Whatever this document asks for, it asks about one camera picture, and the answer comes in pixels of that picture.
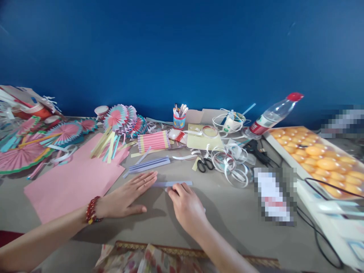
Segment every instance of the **left hand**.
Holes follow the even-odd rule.
[[[147,212],[145,206],[132,205],[132,203],[154,184],[157,180],[157,174],[156,171],[140,174],[111,194],[101,197],[96,204],[97,217],[123,218],[132,214]]]

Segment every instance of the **pink paper sheet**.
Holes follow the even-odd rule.
[[[95,196],[103,196],[125,170],[120,162],[128,149],[116,153],[110,164],[102,158],[90,159],[100,140],[99,133],[73,154],[71,162],[58,165],[24,188],[42,224],[87,205]]]

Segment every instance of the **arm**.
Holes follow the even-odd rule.
[[[258,273],[233,247],[211,226],[201,201],[186,184],[168,188],[178,222],[201,246],[214,265],[222,273]]]
[[[143,213],[147,208],[132,203],[157,180],[157,172],[141,174],[96,204],[98,218],[120,218]],[[87,205],[41,225],[0,248],[0,271],[31,271],[53,251],[86,227]]]

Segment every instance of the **red bottle cap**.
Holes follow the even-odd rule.
[[[302,98],[303,98],[303,95],[301,93],[298,93],[298,92],[290,93],[288,95],[288,97],[287,97],[288,100],[294,101],[294,102],[297,102]]]

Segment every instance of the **blue wall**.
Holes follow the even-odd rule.
[[[174,102],[257,118],[292,91],[280,125],[316,129],[332,104],[364,103],[363,0],[0,0],[0,83],[56,96],[66,115]]]

